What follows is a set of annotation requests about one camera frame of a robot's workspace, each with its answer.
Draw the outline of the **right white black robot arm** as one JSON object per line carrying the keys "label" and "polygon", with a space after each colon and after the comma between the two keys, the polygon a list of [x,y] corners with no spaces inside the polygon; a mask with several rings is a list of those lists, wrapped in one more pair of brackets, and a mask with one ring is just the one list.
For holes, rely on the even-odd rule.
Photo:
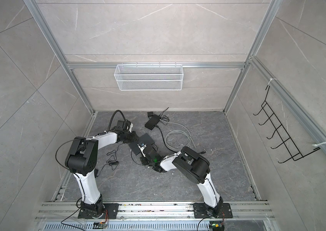
{"label": "right white black robot arm", "polygon": [[198,211],[203,211],[205,217],[219,215],[223,199],[216,191],[210,173],[210,163],[201,154],[189,147],[183,147],[179,152],[162,157],[149,144],[138,144],[142,154],[141,163],[151,166],[159,173],[166,173],[173,169],[179,170],[191,182],[196,184],[203,196],[204,202],[194,206]]}

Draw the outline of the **dark grey network switch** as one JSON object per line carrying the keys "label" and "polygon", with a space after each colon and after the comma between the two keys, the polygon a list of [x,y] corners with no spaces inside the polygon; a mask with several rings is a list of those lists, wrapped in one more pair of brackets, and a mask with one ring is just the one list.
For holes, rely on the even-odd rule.
{"label": "dark grey network switch", "polygon": [[154,143],[154,140],[150,137],[149,134],[146,133],[139,137],[136,141],[130,143],[128,146],[130,147],[132,153],[138,156],[141,154],[140,146],[153,145]]}

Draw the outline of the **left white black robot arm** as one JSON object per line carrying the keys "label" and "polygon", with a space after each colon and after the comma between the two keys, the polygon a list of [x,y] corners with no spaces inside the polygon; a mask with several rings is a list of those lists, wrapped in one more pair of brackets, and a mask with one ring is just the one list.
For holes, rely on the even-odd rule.
{"label": "left white black robot arm", "polygon": [[137,135],[132,128],[133,124],[125,118],[123,112],[116,110],[105,132],[92,137],[75,137],[70,140],[70,149],[65,163],[61,166],[69,170],[78,182],[81,191],[80,214],[82,216],[92,218],[106,216],[106,208],[95,180],[98,151],[118,142],[136,141]]}

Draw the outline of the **black power adapter with cable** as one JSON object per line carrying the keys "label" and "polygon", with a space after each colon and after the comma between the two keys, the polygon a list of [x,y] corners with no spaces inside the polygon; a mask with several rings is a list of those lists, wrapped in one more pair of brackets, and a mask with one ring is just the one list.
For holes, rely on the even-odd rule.
{"label": "black power adapter with cable", "polygon": [[[168,109],[169,109],[169,108],[166,108],[163,112],[161,112],[161,113],[159,114],[159,116],[161,117],[160,122],[163,122],[164,124],[167,124],[167,123],[170,121],[169,117],[166,116],[166,115],[164,115],[164,113],[165,113]],[[148,112],[147,115],[148,115],[148,118],[150,118],[152,115],[155,115],[155,113],[154,113],[154,112]]]}

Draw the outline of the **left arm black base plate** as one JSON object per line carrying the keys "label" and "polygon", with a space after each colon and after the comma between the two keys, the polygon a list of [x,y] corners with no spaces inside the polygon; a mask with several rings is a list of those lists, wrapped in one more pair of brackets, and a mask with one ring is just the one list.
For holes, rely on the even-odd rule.
{"label": "left arm black base plate", "polygon": [[108,216],[109,219],[116,219],[119,209],[119,204],[81,204],[80,212],[77,218],[84,219],[105,219]]}

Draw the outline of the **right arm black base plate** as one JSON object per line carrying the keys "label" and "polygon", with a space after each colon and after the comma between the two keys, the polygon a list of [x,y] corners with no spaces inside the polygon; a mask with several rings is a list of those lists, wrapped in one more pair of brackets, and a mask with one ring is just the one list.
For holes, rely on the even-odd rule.
{"label": "right arm black base plate", "polygon": [[194,203],[192,205],[195,218],[233,218],[232,209],[229,203],[220,203],[215,208],[212,208],[205,203]]}

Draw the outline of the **ribbed black network switch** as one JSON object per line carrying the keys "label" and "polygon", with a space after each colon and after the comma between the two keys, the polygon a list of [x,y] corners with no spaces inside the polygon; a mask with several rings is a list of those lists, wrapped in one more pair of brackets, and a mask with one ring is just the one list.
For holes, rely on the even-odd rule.
{"label": "ribbed black network switch", "polygon": [[153,130],[156,125],[160,122],[161,117],[159,115],[152,115],[148,122],[145,124],[145,128],[149,129],[149,130]]}

